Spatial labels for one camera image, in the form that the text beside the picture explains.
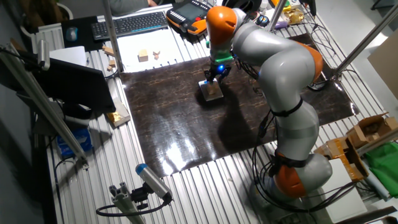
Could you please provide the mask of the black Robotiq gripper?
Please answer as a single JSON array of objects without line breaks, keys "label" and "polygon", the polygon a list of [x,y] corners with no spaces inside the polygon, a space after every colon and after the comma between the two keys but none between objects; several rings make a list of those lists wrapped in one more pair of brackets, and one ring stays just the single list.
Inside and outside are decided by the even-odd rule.
[{"label": "black Robotiq gripper", "polygon": [[222,84],[224,77],[229,75],[230,70],[231,66],[228,64],[219,64],[219,65],[211,64],[210,69],[205,70],[204,74],[208,83],[213,83],[213,78],[215,78],[217,75],[220,75],[217,78],[217,82],[219,84]]}]

